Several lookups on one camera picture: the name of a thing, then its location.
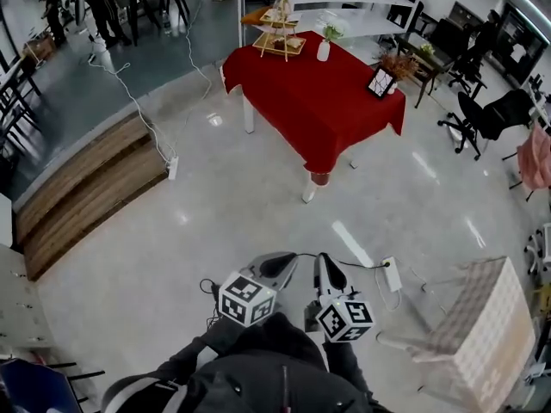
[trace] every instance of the gray floor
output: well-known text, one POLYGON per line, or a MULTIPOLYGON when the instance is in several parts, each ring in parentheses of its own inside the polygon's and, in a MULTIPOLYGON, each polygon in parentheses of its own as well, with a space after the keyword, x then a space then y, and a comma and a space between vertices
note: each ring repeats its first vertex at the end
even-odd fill
MULTIPOLYGON (((212 2, 187 0, 192 17, 201 2, 189 38, 195 64, 202 67, 226 57, 238 46, 237 0, 212 2)), ((171 5, 176 25, 176 5, 171 5)), ((88 20, 95 31, 93 19, 88 20)), ((185 34, 159 35, 146 17, 139 19, 138 46, 116 46, 105 52, 95 46, 96 63, 116 71, 125 63, 120 77, 136 98, 193 70, 185 34)), ((129 103, 125 90, 107 72, 88 66, 91 43, 87 34, 71 34, 69 44, 40 68, 36 83, 43 89, 41 99, 33 98, 43 133, 28 130, 28 154, 20 160, 8 196, 15 200, 42 170, 68 146, 100 122, 129 103)))
MULTIPOLYGON (((376 53, 362 39, 343 44, 366 62, 376 53)), ((375 312, 376 327, 354 344, 375 397, 391 411, 455 413, 417 393, 424 368, 407 353, 380 345, 375 335, 418 335, 411 302, 431 325, 442 319, 410 268, 439 280, 457 263, 506 255, 529 288, 523 246, 548 221, 548 191, 535 192, 526 203, 524 188, 508 189, 516 181, 516 159, 501 160, 528 131, 506 130, 478 162, 472 149, 456 155, 449 132, 436 125, 448 111, 460 112, 456 92, 443 83, 415 109, 418 86, 401 83, 407 95, 402 136, 389 127, 355 146, 359 167, 353 170, 340 157, 331 183, 305 205, 300 157, 261 117, 247 134, 239 94, 226 95, 213 66, 205 72, 214 86, 204 102, 205 82, 196 72, 140 99, 176 147, 176 180, 161 182, 123 208, 38 282, 59 349, 84 370, 107 372, 86 394, 97 401, 117 379, 156 368, 204 332, 214 302, 199 289, 203 278, 222 282, 255 256, 276 250, 326 251, 356 261, 333 230, 339 221, 372 259, 397 257, 404 282, 402 304, 390 311, 398 301, 384 279, 379 277, 381 296, 374 270, 348 268, 375 312)), ((508 90, 492 69, 483 69, 483 77, 490 89, 480 93, 482 104, 508 90)), ((298 326, 314 298, 312 277, 312 260, 305 258, 281 295, 298 326)), ((453 301, 445 289, 437 297, 445 306, 453 301)))

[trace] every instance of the potted plant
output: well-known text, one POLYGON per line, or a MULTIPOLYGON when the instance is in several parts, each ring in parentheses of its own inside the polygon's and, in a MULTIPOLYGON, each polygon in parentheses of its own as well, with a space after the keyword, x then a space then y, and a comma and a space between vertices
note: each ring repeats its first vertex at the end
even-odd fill
POLYGON ((394 55, 385 52, 381 55, 379 66, 394 76, 394 83, 388 91, 394 93, 398 81, 413 75, 418 69, 418 62, 411 55, 394 55))
POLYGON ((318 60, 327 61, 331 49, 331 41, 338 40, 344 35, 344 25, 337 21, 327 22, 324 27, 324 39, 319 43, 318 60))

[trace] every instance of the white floor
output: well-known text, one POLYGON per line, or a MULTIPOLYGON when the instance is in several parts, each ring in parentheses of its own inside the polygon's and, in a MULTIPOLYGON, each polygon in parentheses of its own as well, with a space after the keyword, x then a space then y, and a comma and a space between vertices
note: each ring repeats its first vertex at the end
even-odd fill
MULTIPOLYGON (((359 40, 347 46, 373 62, 359 40)), ((402 136, 389 128, 359 145, 357 170, 342 157, 331 184, 305 205, 300 157, 262 118, 257 118, 256 131, 246 134, 240 96, 221 90, 212 66, 206 72, 214 87, 185 127, 186 108, 206 88, 197 74, 141 100, 170 142, 177 141, 176 180, 160 183, 123 208, 40 279, 40 296, 59 348, 87 369, 107 372, 94 380, 98 396, 118 378, 151 371, 205 330, 214 302, 200 291, 202 278, 222 282, 254 256, 275 250, 326 251, 355 262, 331 227, 336 221, 373 259, 399 259, 412 299, 418 297, 420 283, 408 266, 435 280, 456 263, 507 255, 526 281, 523 246, 548 219, 548 191, 535 192, 527 204, 523 188, 508 189, 517 173, 515 158, 501 161, 523 142, 525 129, 505 131, 479 162, 472 149, 456 155, 448 131, 436 125, 447 111, 460 112, 455 93, 443 84, 434 94, 436 101, 427 96, 416 110, 418 87, 403 83, 407 110, 402 136)), ((484 79, 490 89, 480 94, 482 104, 508 90, 487 67, 484 79)), ((375 342, 381 329, 415 328, 408 299, 389 312, 374 271, 351 267, 350 272, 378 323, 354 345, 375 397, 397 412, 452 411, 416 393, 421 373, 406 353, 375 342)), ((314 297, 312 275, 312 260, 304 258, 282 296, 298 325, 314 297)), ((387 304, 395 305, 396 295, 381 283, 387 304)), ((424 306, 435 323, 441 314, 428 298, 424 306)), ((444 295, 439 298, 447 302, 444 295)))

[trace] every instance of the pink chair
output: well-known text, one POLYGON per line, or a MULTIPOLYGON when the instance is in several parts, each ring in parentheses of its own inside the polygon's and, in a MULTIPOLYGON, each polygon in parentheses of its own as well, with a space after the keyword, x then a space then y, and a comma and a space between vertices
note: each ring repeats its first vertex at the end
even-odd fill
POLYGON ((509 189, 525 183, 532 190, 528 202, 534 190, 551 187, 551 137, 537 122, 526 142, 517 147, 517 159, 521 181, 509 189))

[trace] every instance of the person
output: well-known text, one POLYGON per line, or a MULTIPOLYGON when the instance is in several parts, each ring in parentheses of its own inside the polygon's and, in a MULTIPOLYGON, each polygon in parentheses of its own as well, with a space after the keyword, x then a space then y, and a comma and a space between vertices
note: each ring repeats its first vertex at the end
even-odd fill
POLYGON ((488 14, 487 21, 473 29, 472 34, 478 33, 478 36, 474 46, 460 58, 463 65, 470 61, 482 60, 482 57, 495 46, 500 21, 501 17, 492 9, 488 14))
POLYGON ((59 0, 40 0, 41 2, 46 2, 46 10, 42 18, 46 18, 50 29, 52 30, 53 42, 56 47, 60 47, 63 43, 67 41, 65 37, 65 32, 63 31, 63 26, 59 22, 59 0))
POLYGON ((388 413, 347 342, 319 348, 280 312, 244 329, 223 317, 156 371, 105 393, 102 411, 388 413))
POLYGON ((119 11, 115 0, 85 0, 92 10, 94 20, 96 20, 97 30, 105 41, 105 47, 108 49, 116 45, 119 41, 125 46, 131 45, 130 39, 124 34, 119 23, 119 11), (107 23, 111 27, 115 37, 112 37, 108 31, 107 23))

